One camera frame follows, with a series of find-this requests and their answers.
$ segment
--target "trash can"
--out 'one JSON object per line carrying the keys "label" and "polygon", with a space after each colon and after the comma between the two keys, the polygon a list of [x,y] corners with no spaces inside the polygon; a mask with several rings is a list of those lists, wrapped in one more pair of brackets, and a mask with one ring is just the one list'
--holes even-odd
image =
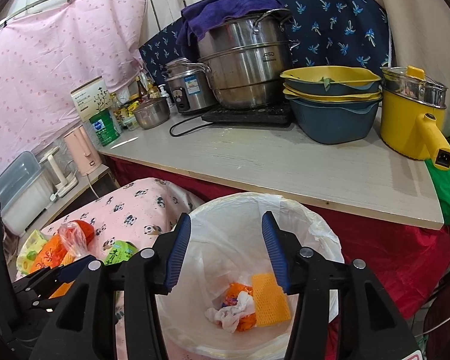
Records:
{"label": "trash can", "polygon": [[[282,359],[292,320],[246,332],[229,333],[205,317],[220,308],[232,282],[273,272],[262,237],[262,215],[271,211],[282,230],[325,258],[343,263],[340,241],[318,214],[278,195],[238,193],[212,200],[191,214],[191,237],[178,284],[168,296],[157,295],[165,338],[181,348],[214,359]],[[288,297],[295,313],[298,295]],[[329,321],[338,315],[338,293],[330,294]]]}

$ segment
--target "red tablecloth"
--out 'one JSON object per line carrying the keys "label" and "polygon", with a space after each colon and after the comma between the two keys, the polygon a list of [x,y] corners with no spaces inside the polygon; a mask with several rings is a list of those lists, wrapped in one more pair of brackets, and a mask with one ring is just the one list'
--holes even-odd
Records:
{"label": "red tablecloth", "polygon": [[[243,192],[116,158],[108,159],[120,185],[154,177],[171,181],[206,202]],[[345,261],[363,259],[406,319],[425,303],[450,264],[450,227],[429,230],[308,207],[321,215],[339,237]],[[329,325],[327,360],[335,359],[337,328],[336,322]]]}

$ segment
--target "purple towel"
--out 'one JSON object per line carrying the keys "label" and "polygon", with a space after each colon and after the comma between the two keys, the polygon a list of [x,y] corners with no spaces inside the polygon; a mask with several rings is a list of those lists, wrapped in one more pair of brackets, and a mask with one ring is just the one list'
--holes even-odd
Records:
{"label": "purple towel", "polygon": [[212,28],[231,17],[254,11],[283,8],[279,0],[202,0],[182,10],[182,28],[176,38],[182,54],[190,61],[198,59],[197,42]]}

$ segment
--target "metal screw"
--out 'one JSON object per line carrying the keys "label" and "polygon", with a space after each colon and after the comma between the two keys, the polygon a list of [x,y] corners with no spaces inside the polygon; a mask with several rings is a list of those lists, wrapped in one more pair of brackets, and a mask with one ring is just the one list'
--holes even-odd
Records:
{"label": "metal screw", "polygon": [[140,256],[142,256],[142,258],[144,259],[149,259],[151,257],[153,257],[155,255],[155,251],[153,249],[151,249],[150,247],[148,247],[147,249],[143,249],[140,252]]}
{"label": "metal screw", "polygon": [[362,259],[354,259],[353,266],[358,269],[363,269],[367,266],[367,264],[365,264],[365,261]]}
{"label": "metal screw", "polygon": [[306,258],[313,256],[313,250],[310,249],[309,247],[303,247],[302,249],[300,249],[299,253],[300,253],[300,256],[306,257]]}
{"label": "metal screw", "polygon": [[102,263],[98,261],[97,259],[94,259],[93,261],[90,261],[88,263],[88,269],[91,271],[96,271],[98,268],[102,266]]}

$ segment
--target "stacked bowls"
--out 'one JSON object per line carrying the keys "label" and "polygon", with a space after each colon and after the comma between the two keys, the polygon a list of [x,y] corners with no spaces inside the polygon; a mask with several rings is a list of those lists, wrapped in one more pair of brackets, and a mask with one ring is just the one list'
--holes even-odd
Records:
{"label": "stacked bowls", "polygon": [[382,100],[380,77],[361,67],[313,66],[286,70],[283,93],[302,130],[337,144],[365,138]]}

